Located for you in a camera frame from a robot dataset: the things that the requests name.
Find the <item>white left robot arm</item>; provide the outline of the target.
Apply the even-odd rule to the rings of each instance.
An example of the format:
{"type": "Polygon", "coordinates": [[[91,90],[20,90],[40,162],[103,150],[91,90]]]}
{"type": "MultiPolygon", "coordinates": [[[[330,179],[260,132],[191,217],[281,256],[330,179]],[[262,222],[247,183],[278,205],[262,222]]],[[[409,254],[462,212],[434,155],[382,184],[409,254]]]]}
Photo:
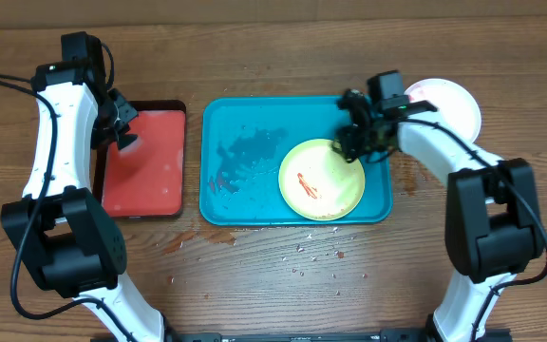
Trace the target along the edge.
{"type": "Polygon", "coordinates": [[[132,282],[123,235],[91,191],[91,150],[135,141],[129,124],[137,110],[87,60],[3,80],[34,97],[40,114],[28,183],[0,216],[16,250],[9,285],[16,312],[43,320],[84,306],[118,341],[179,340],[132,282]]]}

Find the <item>yellow-green plate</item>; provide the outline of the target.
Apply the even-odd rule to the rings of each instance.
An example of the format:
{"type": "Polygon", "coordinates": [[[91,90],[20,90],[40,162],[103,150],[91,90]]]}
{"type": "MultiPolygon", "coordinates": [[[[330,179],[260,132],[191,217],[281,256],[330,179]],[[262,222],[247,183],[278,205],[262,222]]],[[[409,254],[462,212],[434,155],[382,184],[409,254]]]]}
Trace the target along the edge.
{"type": "Polygon", "coordinates": [[[299,216],[329,221],[348,215],[366,189],[364,167],[346,162],[332,149],[332,141],[313,139],[295,146],[278,172],[283,200],[299,216]]]}

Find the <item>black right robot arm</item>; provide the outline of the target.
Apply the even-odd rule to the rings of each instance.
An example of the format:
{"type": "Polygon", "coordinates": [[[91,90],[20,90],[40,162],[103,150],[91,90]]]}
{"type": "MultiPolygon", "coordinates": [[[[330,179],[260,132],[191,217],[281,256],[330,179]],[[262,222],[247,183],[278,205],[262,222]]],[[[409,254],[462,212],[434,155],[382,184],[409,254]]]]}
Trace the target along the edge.
{"type": "Polygon", "coordinates": [[[446,189],[444,243],[454,274],[443,302],[424,327],[385,329],[379,339],[512,340],[510,330],[487,330],[486,321],[505,289],[547,276],[547,233],[531,165],[478,147],[433,103],[412,102],[389,86],[369,94],[348,89],[337,105],[350,115],[333,144],[346,161],[401,151],[446,189]]]}

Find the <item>white plate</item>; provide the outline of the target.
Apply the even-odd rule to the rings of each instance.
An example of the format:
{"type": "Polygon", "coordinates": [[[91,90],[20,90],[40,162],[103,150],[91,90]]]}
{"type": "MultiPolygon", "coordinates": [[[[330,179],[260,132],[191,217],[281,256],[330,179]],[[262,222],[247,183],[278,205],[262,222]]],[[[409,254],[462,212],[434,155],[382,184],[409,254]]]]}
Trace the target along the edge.
{"type": "Polygon", "coordinates": [[[474,143],[481,132],[481,110],[472,94],[446,79],[429,78],[405,90],[411,102],[429,101],[465,140],[474,143]]]}

